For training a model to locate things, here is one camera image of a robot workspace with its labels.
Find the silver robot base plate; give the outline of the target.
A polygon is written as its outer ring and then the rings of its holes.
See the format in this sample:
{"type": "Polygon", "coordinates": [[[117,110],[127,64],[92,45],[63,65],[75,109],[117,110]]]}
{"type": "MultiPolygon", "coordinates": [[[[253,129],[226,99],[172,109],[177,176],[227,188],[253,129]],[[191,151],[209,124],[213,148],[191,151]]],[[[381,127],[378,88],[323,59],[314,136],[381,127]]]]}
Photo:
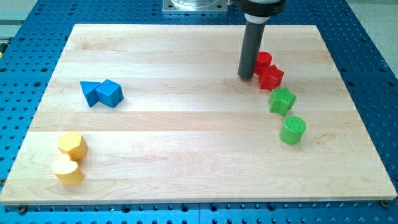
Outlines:
{"type": "Polygon", "coordinates": [[[163,0],[162,11],[178,12],[226,12],[228,0],[163,0]]]}

